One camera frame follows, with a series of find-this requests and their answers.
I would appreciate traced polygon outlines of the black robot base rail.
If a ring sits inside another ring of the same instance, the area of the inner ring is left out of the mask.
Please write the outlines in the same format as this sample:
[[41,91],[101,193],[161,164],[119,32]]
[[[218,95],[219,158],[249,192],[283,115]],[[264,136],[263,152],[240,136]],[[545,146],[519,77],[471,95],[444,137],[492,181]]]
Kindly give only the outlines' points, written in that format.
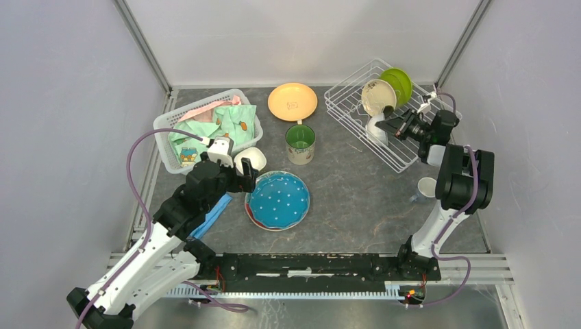
[[218,254],[200,240],[184,251],[200,264],[196,280],[217,279],[228,293],[370,293],[385,282],[439,281],[434,257],[412,252],[404,243],[397,255],[368,254]]

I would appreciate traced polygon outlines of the small white blue cup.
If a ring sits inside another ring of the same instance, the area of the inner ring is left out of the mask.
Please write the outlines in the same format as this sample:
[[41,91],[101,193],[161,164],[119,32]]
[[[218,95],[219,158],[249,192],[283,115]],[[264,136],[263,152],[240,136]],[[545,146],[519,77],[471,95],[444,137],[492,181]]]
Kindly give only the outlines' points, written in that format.
[[410,202],[428,202],[435,199],[437,181],[434,178],[423,177],[417,182],[417,188],[409,198]]

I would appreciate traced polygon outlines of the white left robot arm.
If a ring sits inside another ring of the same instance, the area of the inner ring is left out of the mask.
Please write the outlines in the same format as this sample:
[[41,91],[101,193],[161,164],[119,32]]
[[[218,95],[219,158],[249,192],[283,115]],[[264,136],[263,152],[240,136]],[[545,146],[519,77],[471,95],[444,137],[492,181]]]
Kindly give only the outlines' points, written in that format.
[[195,276],[209,278],[216,254],[189,236],[224,195],[254,191],[257,178],[258,170],[248,158],[240,166],[208,158],[198,162],[148,219],[146,231],[122,259],[96,283],[67,295],[77,315],[76,328],[131,328],[173,287]]

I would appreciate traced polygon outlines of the cream floral plate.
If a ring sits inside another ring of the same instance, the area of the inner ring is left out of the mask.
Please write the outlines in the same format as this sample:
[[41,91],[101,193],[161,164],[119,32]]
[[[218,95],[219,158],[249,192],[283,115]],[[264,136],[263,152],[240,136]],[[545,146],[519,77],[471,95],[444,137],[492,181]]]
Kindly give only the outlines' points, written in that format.
[[383,114],[389,117],[397,106],[397,93],[384,80],[370,80],[362,87],[361,103],[369,116]]

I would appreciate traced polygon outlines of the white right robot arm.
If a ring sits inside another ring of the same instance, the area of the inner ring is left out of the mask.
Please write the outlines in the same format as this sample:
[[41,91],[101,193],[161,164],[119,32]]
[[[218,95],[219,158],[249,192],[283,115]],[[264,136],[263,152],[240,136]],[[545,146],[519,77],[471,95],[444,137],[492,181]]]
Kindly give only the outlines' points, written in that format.
[[423,226],[398,251],[397,274],[412,280],[422,271],[431,271],[438,251],[454,229],[479,209],[485,209],[493,197],[495,154],[469,145],[450,142],[452,130],[459,124],[457,114],[439,111],[431,122],[416,110],[400,117],[375,123],[375,127],[404,141],[417,141],[417,155],[422,163],[438,167],[434,187],[436,204]]

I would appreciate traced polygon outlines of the white round bowl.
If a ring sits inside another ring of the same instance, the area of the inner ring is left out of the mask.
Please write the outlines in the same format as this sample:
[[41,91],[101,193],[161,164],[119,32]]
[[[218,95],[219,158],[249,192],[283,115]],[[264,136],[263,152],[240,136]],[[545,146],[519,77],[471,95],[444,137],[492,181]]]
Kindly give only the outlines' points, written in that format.
[[376,126],[377,122],[385,120],[385,116],[383,113],[379,113],[375,116],[372,116],[367,124],[366,124],[366,131],[367,136],[377,144],[382,144],[383,146],[388,146],[388,138],[386,132],[379,127]]

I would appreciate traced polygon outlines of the lime green plate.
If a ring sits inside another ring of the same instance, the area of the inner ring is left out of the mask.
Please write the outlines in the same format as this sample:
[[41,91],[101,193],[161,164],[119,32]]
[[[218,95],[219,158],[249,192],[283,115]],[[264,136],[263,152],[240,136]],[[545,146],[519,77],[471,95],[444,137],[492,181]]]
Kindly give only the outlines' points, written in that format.
[[388,73],[395,75],[400,80],[401,84],[404,87],[404,91],[405,91],[406,96],[404,97],[404,100],[402,101],[403,104],[401,106],[403,106],[412,97],[412,90],[413,90],[412,80],[410,79],[410,77],[408,76],[408,74],[405,71],[398,69],[398,68],[395,68],[395,67],[389,68],[389,69],[382,72],[382,74],[388,74]]

